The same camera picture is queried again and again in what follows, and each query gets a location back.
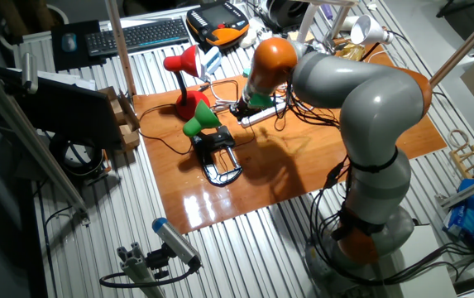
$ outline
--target power strip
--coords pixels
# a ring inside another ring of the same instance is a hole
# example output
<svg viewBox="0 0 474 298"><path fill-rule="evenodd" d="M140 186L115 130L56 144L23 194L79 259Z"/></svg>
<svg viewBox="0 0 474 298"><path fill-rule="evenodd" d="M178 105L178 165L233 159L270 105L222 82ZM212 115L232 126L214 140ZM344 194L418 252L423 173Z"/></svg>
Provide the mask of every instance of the power strip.
<svg viewBox="0 0 474 298"><path fill-rule="evenodd" d="M271 107L267 108L262 112L256 113L253 116L245 117L240 121L240 125L244 128L250 127L251 125L257 124L261 121L266 120L277 114L277 112L284 110L286 107L286 103L278 103L277 108Z"/></svg>

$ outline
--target wooden board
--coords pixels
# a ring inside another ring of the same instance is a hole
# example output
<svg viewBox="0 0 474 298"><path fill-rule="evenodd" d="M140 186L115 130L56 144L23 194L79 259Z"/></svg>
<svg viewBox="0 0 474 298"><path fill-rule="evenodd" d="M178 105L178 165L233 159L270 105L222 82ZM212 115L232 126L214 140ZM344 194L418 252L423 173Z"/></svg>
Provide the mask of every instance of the wooden board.
<svg viewBox="0 0 474 298"><path fill-rule="evenodd" d="M241 76L231 79L238 81L240 94L246 79ZM214 90L221 98L235 99L233 84L215 86ZM210 90L204 93L214 103ZM140 117L150 108L174 103L179 95L180 91L176 90L135 96L136 114ZM179 155L161 141L144 139L167 219L181 233L317 190L323 186L327 173L346 155L336 128L303 123L290 112L277 123L277 127L285 123L285 129L280 132L274 129L275 117L253 126L253 131L238 125L230 113L221 113L219 118L236 140L234 152L243 168L242 175L225 187L207 181L194 152ZM190 140L182 133L183 125L174 107L164 107L143 117L141 132L160 137L174 149L185 152L190 148ZM408 158L414 158L442 149L446 144L429 118L424 117L399 138L397 146ZM227 154L221 156L229 166ZM215 158L218 170L223 172L221 156L217 154Z"/></svg>

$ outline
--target lamp shade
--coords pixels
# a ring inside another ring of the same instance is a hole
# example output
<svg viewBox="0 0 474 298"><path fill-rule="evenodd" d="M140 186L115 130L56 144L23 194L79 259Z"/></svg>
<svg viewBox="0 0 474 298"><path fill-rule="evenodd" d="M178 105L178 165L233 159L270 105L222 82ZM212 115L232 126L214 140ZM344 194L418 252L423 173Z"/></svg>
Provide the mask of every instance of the lamp shade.
<svg viewBox="0 0 474 298"><path fill-rule="evenodd" d="M213 111L211 111L205 102L200 101L196 106L194 117L184 125L184 134L187 137L193 137L201 132L202 129L216 128L220 125L222 124Z"/></svg>
<svg viewBox="0 0 474 298"><path fill-rule="evenodd" d="M163 60L163 66L168 71L177 72L183 70L187 74L198 78L202 69L200 51L197 46L191 46L179 56L166 57Z"/></svg>
<svg viewBox="0 0 474 298"><path fill-rule="evenodd" d="M372 45L377 42L389 45L395 35L385 31L382 26L371 16L363 15L351 29L351 42L356 45Z"/></svg>

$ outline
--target slotted metal table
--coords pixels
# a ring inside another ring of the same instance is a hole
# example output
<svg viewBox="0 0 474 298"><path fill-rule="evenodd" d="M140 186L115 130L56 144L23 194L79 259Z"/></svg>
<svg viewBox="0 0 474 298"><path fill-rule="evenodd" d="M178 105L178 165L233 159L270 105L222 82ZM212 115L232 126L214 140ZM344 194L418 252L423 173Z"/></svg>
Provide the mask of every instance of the slotted metal table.
<svg viewBox="0 0 474 298"><path fill-rule="evenodd" d="M366 9L367 2L361 0L360 5L354 7L349 15L370 14L382 26L407 37L384 2L377 1L378 9L374 12ZM184 19L187 9L129 19ZM337 7L333 7L333 10L334 13L338 12ZM319 10L311 31L320 40L330 26L331 23ZM107 30L108 22L101 22L101 27ZM130 55L139 94L178 88L174 76L163 69L162 62L166 56L181 54L193 43L193 39L190 40L188 44ZM245 50L224 50L222 66L214 74L215 78L224 79L241 74L244 68L249 67L256 46ZM396 65L404 65L428 78L432 76L433 71L408 43L397 39L386 49L394 52L391 59ZM20 57L26 52L37 57L38 70L55 72L49 32L25 36L24 42L14 47L17 67L20 66ZM108 86L113 86L116 92L127 89L118 57L107 59L104 65L59 73L94 79L97 89ZM191 86L201 82L186 75L185 83ZM444 93L440 87L434 91ZM451 100L433 96L428 115L442 136L446 137L451 130L459 128L474 140L474 132ZM411 187L402 202L412 217L422 224L432 225L440 245L449 242L448 236L442 231L446 214L434 196L455 193L461 179L450 161L449 151L449 148L445 148L411 160ZM89 208L91 224L88 226L82 225L73 211L66 211L52 219L44 230L45 219L68 203L59 197L51 184L45 185L34 198L49 297L143 297L137 289L101 287L98 279L121 271L116 248L129 247L132 242L139 242L144 252L160 248L161 241L152 232L151 223L156 218L165 217L165 211L144 142L132 152L115 156L110 176L82 189L82 196ZM333 214L340 208L343 191L343 185L339 185L325 193L326 200L319 206L323 215ZM310 202L309 195L304 195L186 234L186 238L199 250L204 268L199 274L163 286L166 295L223 298L319 296L318 288L309 278L304 265L304 243L309 237ZM45 238L49 239L49 247L45 245ZM445 260L456 262L459 256L447 255ZM185 271L179 260L172 260L169 269L171 276L179 276Z"/></svg>

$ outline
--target mouse pad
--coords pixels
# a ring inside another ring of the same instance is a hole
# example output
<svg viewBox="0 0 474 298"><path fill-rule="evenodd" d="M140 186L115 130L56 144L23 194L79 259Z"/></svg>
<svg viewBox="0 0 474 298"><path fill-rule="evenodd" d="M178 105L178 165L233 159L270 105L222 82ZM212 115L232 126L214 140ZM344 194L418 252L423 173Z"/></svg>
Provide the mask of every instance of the mouse pad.
<svg viewBox="0 0 474 298"><path fill-rule="evenodd" d="M99 31L98 21L78 22L51 30L55 70L70 70L105 63L106 60L103 57L90 57L86 46L86 34ZM77 50L74 52L66 53L62 50L62 36L66 33L74 33L77 36Z"/></svg>

